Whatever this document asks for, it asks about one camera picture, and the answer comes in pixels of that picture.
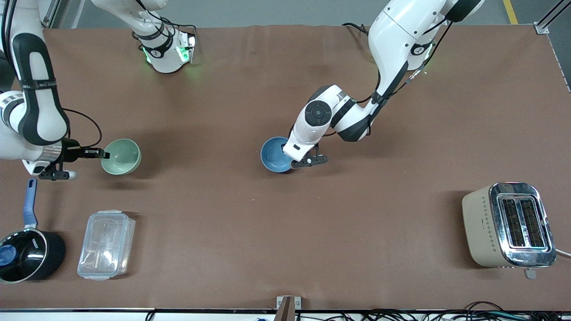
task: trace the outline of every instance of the yellow floor line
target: yellow floor line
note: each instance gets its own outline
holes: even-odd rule
[[[513,11],[512,1],[504,0],[505,11],[508,13],[509,23],[517,25],[516,13]]]

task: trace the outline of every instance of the brown tablecloth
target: brown tablecloth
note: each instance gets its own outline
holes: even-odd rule
[[[0,307],[266,308],[301,295],[305,308],[571,310],[571,260],[534,281],[471,258],[462,197],[498,181],[538,188],[556,245],[571,250],[571,96],[548,37],[531,26],[455,26],[422,73],[359,143],[322,140],[329,164],[287,175],[260,162],[309,96],[337,84],[356,99],[377,72],[367,40],[345,27],[199,30],[200,64],[156,73],[130,30],[46,30],[64,107],[95,118],[104,147],[131,138],[129,176],[98,160],[79,178],[41,181],[39,228],[67,244],[42,282],[0,286]],[[96,139],[70,114],[73,137]],[[29,176],[2,161],[1,234],[22,227]],[[136,220],[128,272],[77,275],[87,218]]]

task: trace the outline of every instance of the saucepan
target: saucepan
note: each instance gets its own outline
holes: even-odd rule
[[[24,228],[0,242],[0,283],[12,284],[26,280],[42,280],[62,264],[66,254],[63,239],[52,232],[37,230],[34,212],[38,181],[32,178],[26,187]]]

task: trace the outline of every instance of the metal frame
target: metal frame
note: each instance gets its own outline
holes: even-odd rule
[[[537,34],[548,34],[549,25],[570,5],[571,0],[560,0],[541,20],[534,22],[533,25],[535,26]]]

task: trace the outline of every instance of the clear plastic container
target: clear plastic container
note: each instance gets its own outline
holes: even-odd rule
[[[100,211],[87,221],[77,274],[107,280],[127,271],[135,220],[121,211]]]

